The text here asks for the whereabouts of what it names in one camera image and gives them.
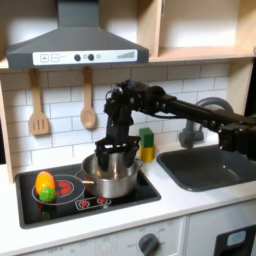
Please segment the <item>wooden spoon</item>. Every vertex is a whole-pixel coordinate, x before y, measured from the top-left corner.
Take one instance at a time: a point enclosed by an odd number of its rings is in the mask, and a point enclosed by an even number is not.
[[[85,68],[84,72],[84,108],[80,119],[86,129],[92,129],[96,124],[96,114],[92,108],[92,70]]]
[[[37,69],[29,71],[32,84],[32,97],[34,104],[34,113],[29,120],[29,129],[33,135],[42,135],[49,132],[49,122],[42,112],[41,95],[39,87],[40,72]]]

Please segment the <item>stovetop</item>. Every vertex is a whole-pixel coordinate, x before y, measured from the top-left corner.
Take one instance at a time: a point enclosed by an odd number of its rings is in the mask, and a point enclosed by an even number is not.
[[[44,170],[54,175],[57,198],[52,203],[42,203],[35,192],[35,181],[40,171],[17,175],[16,188],[20,226],[34,228],[62,221],[82,218],[139,204],[160,200],[161,196],[139,171],[135,189],[124,197],[97,198],[85,190],[75,175],[81,165],[70,165]]]

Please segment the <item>white countertop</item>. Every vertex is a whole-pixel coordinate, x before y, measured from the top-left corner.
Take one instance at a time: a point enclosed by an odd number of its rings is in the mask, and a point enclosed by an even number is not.
[[[209,138],[206,144],[213,144],[213,141]],[[158,147],[159,152],[177,149],[180,149],[178,144]],[[0,255],[15,255],[46,249],[150,222],[254,199],[256,196],[256,181],[206,192],[188,192],[178,187],[156,161],[144,165],[142,170],[160,193],[161,200],[25,230],[21,229],[19,224],[15,184],[8,184],[6,166],[0,166]]]

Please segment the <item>green vegetable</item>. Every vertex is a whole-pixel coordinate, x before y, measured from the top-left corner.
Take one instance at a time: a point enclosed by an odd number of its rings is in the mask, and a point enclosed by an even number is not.
[[[53,188],[45,188],[39,195],[39,199],[43,203],[50,203],[56,198],[56,190]]]

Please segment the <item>hood vent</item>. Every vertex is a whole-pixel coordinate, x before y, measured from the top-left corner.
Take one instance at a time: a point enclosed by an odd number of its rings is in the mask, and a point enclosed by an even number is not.
[[[9,68],[147,63],[148,49],[99,27],[98,1],[58,0],[58,28],[10,46]]]

